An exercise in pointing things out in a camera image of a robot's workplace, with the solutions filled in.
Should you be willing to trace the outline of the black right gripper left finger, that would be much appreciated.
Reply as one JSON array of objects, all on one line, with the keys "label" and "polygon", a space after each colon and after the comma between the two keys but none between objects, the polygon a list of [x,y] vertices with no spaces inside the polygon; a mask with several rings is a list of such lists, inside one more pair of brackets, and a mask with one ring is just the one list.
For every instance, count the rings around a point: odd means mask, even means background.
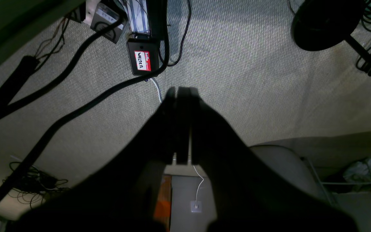
[{"label": "black right gripper left finger", "polygon": [[169,88],[156,112],[113,160],[76,187],[22,215],[9,231],[165,232],[154,211],[164,169],[173,159],[167,118],[175,92]]}]

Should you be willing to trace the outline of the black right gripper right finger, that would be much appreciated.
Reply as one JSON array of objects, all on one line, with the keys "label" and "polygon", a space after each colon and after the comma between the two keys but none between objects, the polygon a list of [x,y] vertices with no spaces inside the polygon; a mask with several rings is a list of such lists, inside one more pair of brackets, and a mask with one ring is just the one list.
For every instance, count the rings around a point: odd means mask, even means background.
[{"label": "black right gripper right finger", "polygon": [[176,95],[178,164],[200,165],[211,181],[217,219],[208,232],[357,232],[355,220],[268,167],[198,94]]}]

